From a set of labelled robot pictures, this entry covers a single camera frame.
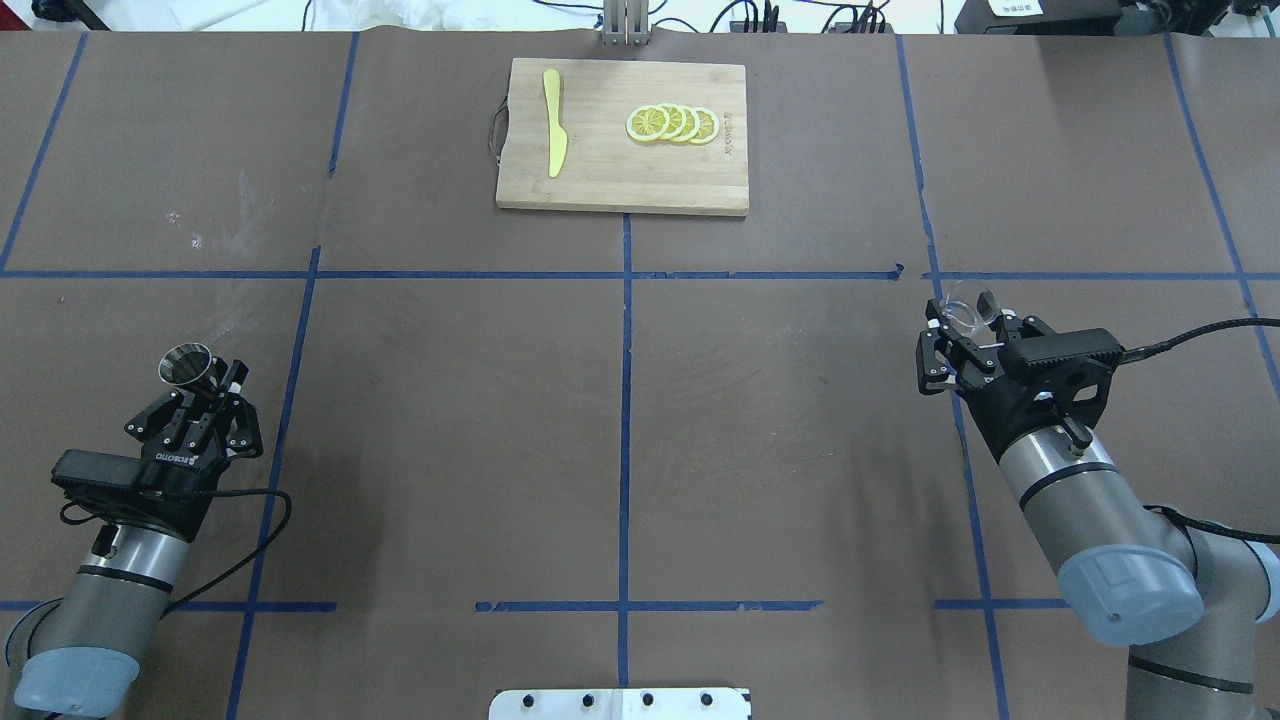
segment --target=black cable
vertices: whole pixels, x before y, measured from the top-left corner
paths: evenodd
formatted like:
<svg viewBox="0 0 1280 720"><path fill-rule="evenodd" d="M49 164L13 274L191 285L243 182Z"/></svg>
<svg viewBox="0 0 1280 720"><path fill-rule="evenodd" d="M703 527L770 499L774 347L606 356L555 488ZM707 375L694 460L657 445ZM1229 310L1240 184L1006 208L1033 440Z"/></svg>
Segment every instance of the black cable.
<svg viewBox="0 0 1280 720"><path fill-rule="evenodd" d="M38 630L40 626L45 624L45 620L49 620L50 615L58 612L58 609L61 606L63 606L63 598L58 598L58 605L50 607L49 612L41 615L40 620L36 620L36 624L31 626L31 634L27 635L27 660L31 660L33 653L36 652L36 648L33 647L36 643L36 630Z"/></svg>
<svg viewBox="0 0 1280 720"><path fill-rule="evenodd" d="M694 32L698 32L696 27L691 26L689 22L682 20L680 18L662 18L660 20L655 20L652 27L658 27L662 23L680 23L680 24L687 27L689 29L691 29Z"/></svg>
<svg viewBox="0 0 1280 720"><path fill-rule="evenodd" d="M884 15L884 8L887 8L891 1L892 0L884 0L876 6L876 14L879 15L879 28L873 29L872 32L884 32L884 28L888 26L888 17Z"/></svg>
<svg viewBox="0 0 1280 720"><path fill-rule="evenodd" d="M1208 520L1197 520L1194 518L1188 518L1181 512L1169 507L1167 505L1143 505L1147 510L1153 512L1160 512L1169 521L1180 528L1194 528L1197 530L1208 533L1211 536L1221 536L1224 538L1233 538L1245 542L1261 542L1266 544L1280 544L1280 536L1268 536L1266 533L1248 533L1244 530L1235 530L1231 528L1225 528L1217 523L1210 523Z"/></svg>
<svg viewBox="0 0 1280 720"><path fill-rule="evenodd" d="M76 19L84 23L84 27L90 29L111 29L106 27L102 18L97 17L97 13L92 8L86 5L82 0L67 0L67 8L70 9Z"/></svg>
<svg viewBox="0 0 1280 720"><path fill-rule="evenodd" d="M209 580L207 583L182 596L174 602L170 602L169 607L165 609L164 615L168 615L174 610L182 607L183 605L187 605L188 602L204 594L209 589L214 588L227 578L234 575L241 568L248 565L255 559L257 559L259 555L262 555L266 551L268 546L270 546L275 541L275 538L280 537L280 533L284 532L285 525L289 524L289 518L293 516L293 498L289 497L289 493L274 488L200 491L200 492L184 492L184 493L173 493L161 496L169 500L182 500L182 498L196 498L196 497L247 497L255 495L279 497L282 501L284 501L284 512L282 512L280 515L280 521L275 524L275 528L271 529L271 533L269 536L266 536L266 539L259 543L259 546L255 547L252 552L242 557L239 562L232 565L221 575L218 575L212 580Z"/></svg>
<svg viewBox="0 0 1280 720"><path fill-rule="evenodd" d="M18 625L20 625L24 620L27 620L27 618L31 618L32 612L36 612L37 610L40 610L41 607L45 607L46 605L54 605L55 602L58 605L61 605L63 598L55 597L54 600L46 600L45 602L41 602L40 605L37 605L37 606L32 607L31 610L28 610L27 614L23 615L22 618L19 618L18 621L14 623L13 628L9 629L9 634L5 635L5 638L4 638L4 657L3 657L3 660L4 660L4 666L5 667L13 667L13 665L9 664L9 650L13 647L13 635L14 635L14 630L18 629ZM40 624L45 621L45 616L46 615L51 614L54 610L58 610L58 605L54 605L52 607L49 609L47 612L45 612L45 615L41 615L40 620L36 620L36 626L31 629L31 634L27 635L27 659L28 660L31 659L31 644L32 644L32 638L36 634L36 629L40 628Z"/></svg>
<svg viewBox="0 0 1280 720"><path fill-rule="evenodd" d="M596 5L579 5L576 3L552 3L550 0L534 0L534 3L539 5L547 5L548 8L570 8L579 10L594 10L596 13L604 9Z"/></svg>
<svg viewBox="0 0 1280 720"><path fill-rule="evenodd" d="M873 33L876 32L876 26L884 24L884 14L874 3L867 4L867 10L863 12L863 18L858 22L859 32Z"/></svg>
<svg viewBox="0 0 1280 720"><path fill-rule="evenodd" d="M61 510L58 511L58 519L61 520L63 524L74 527L74 525L83 525L84 523L92 523L93 520L101 518L101 515L96 514L90 514L84 518L68 518L67 511L70 510L72 507L76 507L77 505L79 503L76 502L74 500L68 502L67 505L63 505Z"/></svg>
<svg viewBox="0 0 1280 720"><path fill-rule="evenodd" d="M718 26L719 22L724 19L724 15L727 15L728 12L732 10L735 5L744 5L744 4L751 8L750 24L760 22L760 8L755 4L755 0L733 0L728 5L724 5L724 9L721 10L721 14L716 15L716 20L712 22L712 28L707 32L716 32L716 26ZM746 29L748 27L749 27L748 20L742 20L742 28Z"/></svg>
<svg viewBox="0 0 1280 720"><path fill-rule="evenodd" d="M873 3L868 3L867 8L863 9L861 15L858 17L858 23L854 27L850 27L846 32L870 32L868 27L876 24L873 20L873 13L876 13L876 5Z"/></svg>
<svg viewBox="0 0 1280 720"><path fill-rule="evenodd" d="M1207 325L1201 325L1193 331L1187 331L1180 336L1171 337L1164 342L1157 342L1156 345L1147 345L1143 347L1135 347L1133 350L1125 350L1120 356L1120 364L1126 365L1129 363L1137 363L1139 360L1146 360L1161 352L1169 352L1170 350L1178 347L1179 345L1194 340L1202 334L1216 333L1219 331L1226 331L1231 328L1247 328L1247 327L1266 327L1266 328L1280 328L1280 320L1275 318L1236 318L1234 320L1222 320L1219 323L1210 323Z"/></svg>
<svg viewBox="0 0 1280 720"><path fill-rule="evenodd" d="M829 5L829 3L814 3L814 5ZM828 29L831 29L831 22L836 19L836 15L838 15L841 10L852 10L854 23L858 22L858 5L840 5L835 10L832 10L829 15L827 15L827 22L822 23L822 29L819 32L826 33Z"/></svg>

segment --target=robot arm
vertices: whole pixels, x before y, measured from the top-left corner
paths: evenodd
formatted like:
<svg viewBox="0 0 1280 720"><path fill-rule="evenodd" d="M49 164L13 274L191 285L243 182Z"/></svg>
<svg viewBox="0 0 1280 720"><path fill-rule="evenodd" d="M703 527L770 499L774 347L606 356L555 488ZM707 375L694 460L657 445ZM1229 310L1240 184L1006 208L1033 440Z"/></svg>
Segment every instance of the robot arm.
<svg viewBox="0 0 1280 720"><path fill-rule="evenodd" d="M919 389L965 401L1062 598L1094 639L1130 647L1126 716L1271 717L1252 701L1253 624L1280 609L1280 560L1148 511L1094 434L1115 370L1149 352L1103 329L1057 333L989 292L977 315L993 318L993 345L929 301Z"/></svg>
<svg viewBox="0 0 1280 720"><path fill-rule="evenodd" d="M125 425L141 457L69 450L54 466L69 500L63 510L79 506L105 524L67 597L9 634L5 720L105 717L123 702L175 605L170 594L219 478L232 460L262 454L257 414L239 395L247 374L202 345L178 346L160 363L173 389Z"/></svg>

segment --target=wooden cutting board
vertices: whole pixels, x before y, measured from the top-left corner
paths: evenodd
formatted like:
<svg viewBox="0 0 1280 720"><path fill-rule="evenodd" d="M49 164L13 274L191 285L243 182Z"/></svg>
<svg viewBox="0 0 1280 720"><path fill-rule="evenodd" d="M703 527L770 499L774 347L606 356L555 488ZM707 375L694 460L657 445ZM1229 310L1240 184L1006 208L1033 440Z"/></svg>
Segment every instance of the wooden cutting board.
<svg viewBox="0 0 1280 720"><path fill-rule="evenodd" d="M548 68L561 73L561 126L568 133L564 167L556 178L547 174ZM631 111L659 102L717 113L719 136L701 146L631 140ZM742 65L516 58L507 104L499 208L746 215Z"/></svg>

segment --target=white label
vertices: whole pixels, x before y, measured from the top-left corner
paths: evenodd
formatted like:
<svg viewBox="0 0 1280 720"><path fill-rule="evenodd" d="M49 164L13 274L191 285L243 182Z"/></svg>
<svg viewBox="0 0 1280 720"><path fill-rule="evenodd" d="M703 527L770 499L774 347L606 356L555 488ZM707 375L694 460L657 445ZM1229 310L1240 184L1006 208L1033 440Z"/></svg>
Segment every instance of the white label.
<svg viewBox="0 0 1280 720"><path fill-rule="evenodd" d="M987 0L997 18L1027 18L1043 15L1039 0Z"/></svg>

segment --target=metal bracket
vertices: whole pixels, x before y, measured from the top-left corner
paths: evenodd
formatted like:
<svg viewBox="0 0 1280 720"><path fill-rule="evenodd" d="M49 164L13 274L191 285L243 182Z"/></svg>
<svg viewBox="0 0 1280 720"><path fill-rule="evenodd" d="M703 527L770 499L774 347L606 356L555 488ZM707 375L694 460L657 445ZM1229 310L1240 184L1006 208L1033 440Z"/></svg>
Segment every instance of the metal bracket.
<svg viewBox="0 0 1280 720"><path fill-rule="evenodd" d="M750 720L751 693L739 688L506 691L489 720Z"/></svg>
<svg viewBox="0 0 1280 720"><path fill-rule="evenodd" d="M649 0L604 0L602 23L605 45L649 45Z"/></svg>

